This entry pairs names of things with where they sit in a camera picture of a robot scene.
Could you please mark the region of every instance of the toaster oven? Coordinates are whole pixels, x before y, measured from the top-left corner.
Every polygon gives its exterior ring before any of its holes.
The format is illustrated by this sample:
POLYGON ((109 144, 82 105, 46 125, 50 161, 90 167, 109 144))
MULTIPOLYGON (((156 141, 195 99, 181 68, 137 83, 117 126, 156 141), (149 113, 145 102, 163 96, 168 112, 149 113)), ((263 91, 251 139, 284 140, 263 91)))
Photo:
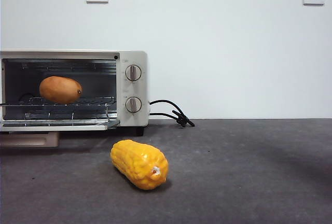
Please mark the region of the toaster oven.
POLYGON ((143 135, 148 124, 147 54, 142 51, 2 50, 0 82, 2 133, 135 127, 143 135), (81 97, 67 105, 42 98, 39 84, 49 76, 76 80, 81 97))

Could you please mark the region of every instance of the power cord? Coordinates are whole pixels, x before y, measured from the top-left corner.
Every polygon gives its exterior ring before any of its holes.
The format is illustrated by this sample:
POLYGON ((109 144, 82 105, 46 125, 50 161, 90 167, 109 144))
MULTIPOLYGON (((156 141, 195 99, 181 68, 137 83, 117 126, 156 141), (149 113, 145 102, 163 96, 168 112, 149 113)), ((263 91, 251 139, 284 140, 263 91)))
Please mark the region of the power cord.
POLYGON ((181 109, 171 101, 157 100, 157 101, 150 102, 150 105, 156 104, 156 103, 161 103, 161 102, 168 103, 168 104, 171 104, 172 106, 174 106, 179 111, 179 113, 174 110, 172 111, 172 113, 177 115, 177 117, 169 115, 169 114, 165 114, 165 113, 151 113, 150 115, 162 115, 162 116, 167 116, 169 118, 175 119, 176 123, 180 124, 182 127, 185 127, 187 123, 189 125, 191 125, 192 127, 195 126, 195 124, 188 119, 188 117, 181 111, 181 109))

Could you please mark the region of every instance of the table surface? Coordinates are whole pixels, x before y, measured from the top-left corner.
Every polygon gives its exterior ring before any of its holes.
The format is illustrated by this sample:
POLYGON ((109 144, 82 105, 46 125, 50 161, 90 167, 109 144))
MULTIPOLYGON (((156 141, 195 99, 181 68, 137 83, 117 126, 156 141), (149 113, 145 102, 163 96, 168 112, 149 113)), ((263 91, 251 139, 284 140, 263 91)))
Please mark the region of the table surface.
POLYGON ((1 223, 332 223, 332 120, 152 120, 64 132, 53 149, 1 150, 1 223), (112 165, 131 138, 163 151, 165 184, 135 188, 112 165))

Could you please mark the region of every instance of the control knob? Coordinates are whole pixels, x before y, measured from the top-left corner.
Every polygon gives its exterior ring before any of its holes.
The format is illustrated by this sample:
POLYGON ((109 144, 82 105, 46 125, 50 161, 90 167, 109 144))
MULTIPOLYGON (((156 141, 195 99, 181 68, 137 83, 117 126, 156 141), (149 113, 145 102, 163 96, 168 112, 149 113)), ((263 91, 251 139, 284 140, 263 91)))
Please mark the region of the control knob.
POLYGON ((136 65, 130 65, 126 69, 126 77, 130 81, 136 81, 141 77, 142 71, 136 65))
POLYGON ((137 97, 130 97, 126 101, 126 109, 131 113, 136 113, 141 110, 142 102, 137 97))

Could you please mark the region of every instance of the yellow corn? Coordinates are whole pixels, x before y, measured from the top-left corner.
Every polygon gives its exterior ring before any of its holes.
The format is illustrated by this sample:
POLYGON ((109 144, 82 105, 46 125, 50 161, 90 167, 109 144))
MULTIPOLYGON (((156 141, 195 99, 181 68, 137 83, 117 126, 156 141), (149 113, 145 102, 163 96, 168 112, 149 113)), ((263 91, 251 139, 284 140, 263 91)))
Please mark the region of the yellow corn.
POLYGON ((154 189, 166 181, 168 161, 151 145, 121 140, 110 151, 113 165, 140 189, 154 189))

